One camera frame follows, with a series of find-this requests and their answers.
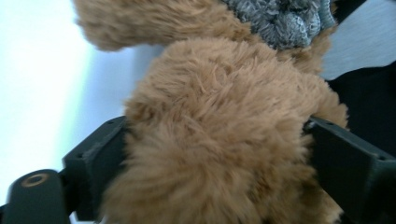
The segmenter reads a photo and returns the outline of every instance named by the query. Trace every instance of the light blue surface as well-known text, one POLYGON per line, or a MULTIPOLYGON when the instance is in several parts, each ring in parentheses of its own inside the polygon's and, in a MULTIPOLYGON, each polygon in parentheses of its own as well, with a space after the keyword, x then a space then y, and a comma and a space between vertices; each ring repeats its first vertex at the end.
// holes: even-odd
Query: light blue surface
MULTIPOLYGON (((324 77, 396 59, 395 1, 367 4, 368 14, 360 9, 332 37, 324 77)), ((69 150, 120 116, 123 100, 162 51, 97 51, 74 19, 67 0, 0 1, 0 204, 15 179, 61 170, 69 150)))

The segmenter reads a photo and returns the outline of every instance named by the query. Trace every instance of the gray fabric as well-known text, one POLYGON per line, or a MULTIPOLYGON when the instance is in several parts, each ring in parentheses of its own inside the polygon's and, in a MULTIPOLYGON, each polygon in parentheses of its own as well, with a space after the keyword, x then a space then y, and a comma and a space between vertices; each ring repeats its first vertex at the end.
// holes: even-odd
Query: gray fabric
POLYGON ((335 25, 330 0, 222 1, 273 49, 306 47, 321 29, 335 25))

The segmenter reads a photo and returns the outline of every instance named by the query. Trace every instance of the brown plush toy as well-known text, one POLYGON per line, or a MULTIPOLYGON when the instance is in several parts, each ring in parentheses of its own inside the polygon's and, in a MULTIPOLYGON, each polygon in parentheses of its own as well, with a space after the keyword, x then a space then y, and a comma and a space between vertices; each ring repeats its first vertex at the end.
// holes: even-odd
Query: brown plush toy
POLYGON ((302 131, 310 116, 347 125, 317 76, 333 30, 328 1, 75 4, 100 49, 169 45, 126 103, 127 168, 104 195, 106 223, 337 220, 302 131))

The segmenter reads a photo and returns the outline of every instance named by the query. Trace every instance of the knit fabric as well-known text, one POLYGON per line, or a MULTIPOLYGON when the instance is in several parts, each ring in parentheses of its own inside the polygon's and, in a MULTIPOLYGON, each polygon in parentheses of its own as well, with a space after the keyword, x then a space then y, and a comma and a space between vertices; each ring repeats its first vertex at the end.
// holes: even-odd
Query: knit fabric
POLYGON ((320 30, 335 25, 331 0, 222 1, 273 49, 307 47, 320 30))

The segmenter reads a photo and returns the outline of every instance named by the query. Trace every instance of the teddy bear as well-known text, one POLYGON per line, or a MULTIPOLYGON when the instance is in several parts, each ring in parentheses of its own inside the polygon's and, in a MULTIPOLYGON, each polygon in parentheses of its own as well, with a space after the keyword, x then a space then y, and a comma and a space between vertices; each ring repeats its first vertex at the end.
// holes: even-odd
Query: teddy bear
POLYGON ((125 169, 105 223, 335 223, 310 116, 347 126, 318 76, 330 0, 74 0, 102 50, 165 45, 125 103, 125 169))

